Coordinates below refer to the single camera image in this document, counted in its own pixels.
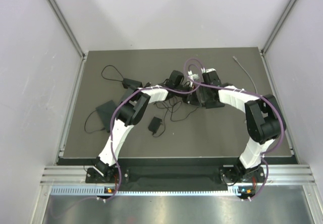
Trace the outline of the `small black wall adapter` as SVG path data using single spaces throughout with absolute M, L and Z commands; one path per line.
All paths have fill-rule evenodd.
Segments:
M 162 124 L 162 119 L 158 118 L 158 117 L 153 117 L 151 122 L 148 125 L 148 130 L 152 133 L 155 134 L 159 127 Z

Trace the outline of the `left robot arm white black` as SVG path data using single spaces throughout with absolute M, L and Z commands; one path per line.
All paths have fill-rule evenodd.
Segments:
M 157 85 L 128 86 L 111 116 L 110 136 L 106 145 L 93 163 L 93 168 L 102 181 L 109 182 L 113 179 L 114 168 L 122 145 L 133 127 L 143 118 L 149 104 L 165 101 L 173 95 L 187 98 L 197 91 L 198 85 L 192 82 L 188 85 L 183 84 L 183 78 L 184 75 L 180 73 L 177 79 L 166 79 Z

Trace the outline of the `flat black box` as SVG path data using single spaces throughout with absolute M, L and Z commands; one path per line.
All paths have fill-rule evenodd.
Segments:
M 96 107 L 96 111 L 103 124 L 103 127 L 108 133 L 111 132 L 111 123 L 114 125 L 114 121 L 112 121 L 112 116 L 116 108 L 117 106 L 113 100 L 109 100 L 106 103 L 103 103 Z

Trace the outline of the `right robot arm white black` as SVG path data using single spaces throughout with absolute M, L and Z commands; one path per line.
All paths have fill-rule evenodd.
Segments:
M 248 181 L 261 164 L 261 157 L 279 138 L 281 144 L 286 123 L 276 98 L 246 92 L 231 84 L 222 84 L 215 69 L 202 69 L 205 107 L 215 108 L 230 105 L 245 113 L 249 140 L 245 150 L 234 164 L 238 180 Z

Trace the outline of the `black power brick adapter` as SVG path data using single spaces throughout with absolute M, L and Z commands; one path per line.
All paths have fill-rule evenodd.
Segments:
M 128 89 L 129 86 L 133 86 L 133 87 L 136 87 L 136 88 L 142 88 L 143 87 L 142 82 L 137 81 L 137 80 L 132 80 L 132 79 L 129 79 L 129 78 L 124 78 L 122 80 L 122 85 L 123 85 L 123 88 L 125 88 L 125 89 Z

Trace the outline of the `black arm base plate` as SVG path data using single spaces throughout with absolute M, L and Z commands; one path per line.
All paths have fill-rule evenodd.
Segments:
M 220 191 L 236 181 L 233 167 L 121 166 L 120 191 Z

